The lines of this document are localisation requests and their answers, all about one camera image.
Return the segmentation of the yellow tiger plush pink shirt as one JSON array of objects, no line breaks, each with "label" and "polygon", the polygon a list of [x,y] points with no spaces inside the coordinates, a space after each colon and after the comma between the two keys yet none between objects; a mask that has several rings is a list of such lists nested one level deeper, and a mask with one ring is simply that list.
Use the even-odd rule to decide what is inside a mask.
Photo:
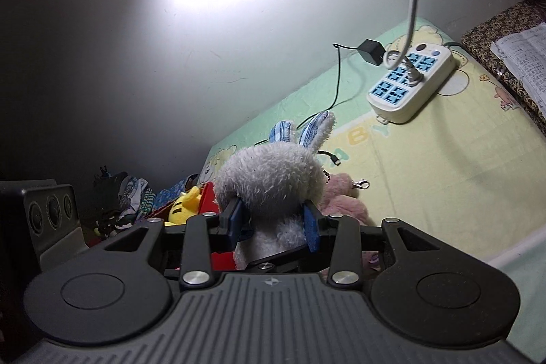
[{"label": "yellow tiger plush pink shirt", "polygon": [[185,225],[187,221],[198,214],[202,194],[200,188],[192,187],[187,192],[182,192],[173,202],[166,226]]}]

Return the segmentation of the pile of clothes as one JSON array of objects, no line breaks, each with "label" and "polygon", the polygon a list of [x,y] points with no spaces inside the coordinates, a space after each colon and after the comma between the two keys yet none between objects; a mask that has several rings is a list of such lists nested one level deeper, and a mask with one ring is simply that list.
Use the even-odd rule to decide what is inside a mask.
[{"label": "pile of clothes", "polygon": [[101,238],[115,236],[141,220],[172,204],[183,192],[196,185],[198,174],[188,175],[170,188],[155,192],[149,182],[127,172],[111,174],[101,166],[92,184],[95,234]]}]

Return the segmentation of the baby print bed sheet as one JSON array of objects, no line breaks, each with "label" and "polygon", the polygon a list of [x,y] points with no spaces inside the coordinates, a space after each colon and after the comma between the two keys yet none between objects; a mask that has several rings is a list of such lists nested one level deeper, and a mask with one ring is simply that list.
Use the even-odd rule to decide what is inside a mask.
[{"label": "baby print bed sheet", "polygon": [[521,308],[510,342],[545,357],[545,138],[499,82],[471,56],[408,123],[381,124],[368,90],[384,70],[349,54],[218,142],[201,172],[209,182],[241,148],[281,120],[300,123],[331,107],[336,125],[321,161],[365,179],[370,218],[396,217],[502,269]]}]

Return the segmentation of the black speaker box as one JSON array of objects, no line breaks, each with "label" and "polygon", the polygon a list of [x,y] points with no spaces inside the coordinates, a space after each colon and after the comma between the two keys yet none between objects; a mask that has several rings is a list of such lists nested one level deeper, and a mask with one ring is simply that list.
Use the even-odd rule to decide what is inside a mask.
[{"label": "black speaker box", "polygon": [[73,186],[54,179],[3,181],[1,246],[40,273],[85,252]]}]

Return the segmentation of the white bunny blue plaid ears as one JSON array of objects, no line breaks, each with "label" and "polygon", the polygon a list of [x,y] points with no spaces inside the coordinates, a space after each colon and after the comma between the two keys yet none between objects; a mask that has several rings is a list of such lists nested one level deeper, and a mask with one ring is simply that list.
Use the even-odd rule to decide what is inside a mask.
[{"label": "white bunny blue plaid ears", "polygon": [[267,143],[238,150],[218,171],[214,193],[220,209],[238,198],[251,213],[254,232],[234,251],[239,270],[306,243],[300,206],[322,198],[327,176],[316,154],[334,125],[329,111],[313,117],[300,132],[292,121],[282,120]]}]

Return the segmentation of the open printed booklet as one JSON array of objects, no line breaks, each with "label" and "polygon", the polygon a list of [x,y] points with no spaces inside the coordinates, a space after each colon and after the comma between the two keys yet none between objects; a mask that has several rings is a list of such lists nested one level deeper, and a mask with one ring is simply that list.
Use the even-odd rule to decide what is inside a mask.
[{"label": "open printed booklet", "polygon": [[493,42],[491,52],[499,57],[545,114],[546,99],[546,24],[513,33]]}]

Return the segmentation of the black power adapter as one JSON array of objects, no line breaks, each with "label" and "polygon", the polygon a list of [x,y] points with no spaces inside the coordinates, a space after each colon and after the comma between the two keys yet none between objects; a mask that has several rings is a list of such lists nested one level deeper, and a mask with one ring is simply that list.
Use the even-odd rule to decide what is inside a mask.
[{"label": "black power adapter", "polygon": [[383,62],[385,48],[380,42],[366,39],[356,47],[356,51],[368,64],[374,64],[378,67]]}]

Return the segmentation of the brown patterned cloth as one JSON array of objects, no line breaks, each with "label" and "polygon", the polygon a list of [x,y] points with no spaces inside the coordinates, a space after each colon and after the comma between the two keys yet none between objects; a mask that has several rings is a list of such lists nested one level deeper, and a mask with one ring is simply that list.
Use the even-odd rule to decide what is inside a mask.
[{"label": "brown patterned cloth", "polygon": [[534,6],[519,2],[503,12],[466,31],[462,45],[529,114],[538,127],[545,127],[545,116],[531,99],[529,93],[510,69],[490,50],[491,45],[504,36],[531,29],[542,22],[540,11]]}]

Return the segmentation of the pink-mauve plush bunny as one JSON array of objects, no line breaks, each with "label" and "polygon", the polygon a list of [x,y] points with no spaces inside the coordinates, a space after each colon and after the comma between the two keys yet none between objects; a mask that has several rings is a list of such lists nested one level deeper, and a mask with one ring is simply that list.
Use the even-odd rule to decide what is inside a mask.
[{"label": "pink-mauve plush bunny", "polygon": [[317,208],[322,214],[351,216],[361,225],[369,226],[372,221],[369,217],[368,208],[359,199],[359,192],[369,187],[370,183],[367,180],[353,180],[346,173],[330,175]]}]

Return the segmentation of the white power strip blue sockets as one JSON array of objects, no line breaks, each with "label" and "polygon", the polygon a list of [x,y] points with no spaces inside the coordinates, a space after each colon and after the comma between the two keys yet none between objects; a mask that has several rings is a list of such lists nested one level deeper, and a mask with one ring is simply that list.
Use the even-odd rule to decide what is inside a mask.
[{"label": "white power strip blue sockets", "polygon": [[405,58],[368,91],[367,99],[377,120],[404,124],[428,102],[456,68],[451,51],[435,43],[409,47]]}]

